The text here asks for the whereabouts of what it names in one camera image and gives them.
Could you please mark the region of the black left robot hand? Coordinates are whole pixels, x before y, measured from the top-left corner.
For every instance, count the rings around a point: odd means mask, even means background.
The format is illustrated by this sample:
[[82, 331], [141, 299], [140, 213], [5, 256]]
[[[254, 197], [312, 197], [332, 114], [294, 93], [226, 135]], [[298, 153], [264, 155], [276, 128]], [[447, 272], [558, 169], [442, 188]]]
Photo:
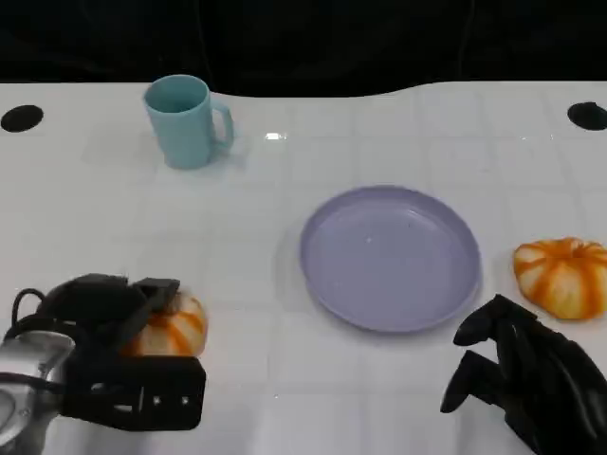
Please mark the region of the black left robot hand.
[[129, 282], [122, 276], [87, 274], [49, 291], [37, 314], [71, 322], [94, 343], [120, 351], [140, 334], [151, 316], [168, 309], [179, 287], [176, 279]]

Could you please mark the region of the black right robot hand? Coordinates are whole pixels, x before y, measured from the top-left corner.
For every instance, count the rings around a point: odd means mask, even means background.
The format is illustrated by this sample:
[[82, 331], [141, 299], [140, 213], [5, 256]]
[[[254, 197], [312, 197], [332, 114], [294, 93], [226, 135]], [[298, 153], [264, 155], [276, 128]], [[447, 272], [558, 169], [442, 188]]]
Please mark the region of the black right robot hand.
[[440, 410], [474, 396], [501, 408], [536, 454], [606, 451], [606, 378], [575, 341], [502, 295], [468, 315], [453, 342], [466, 349]]

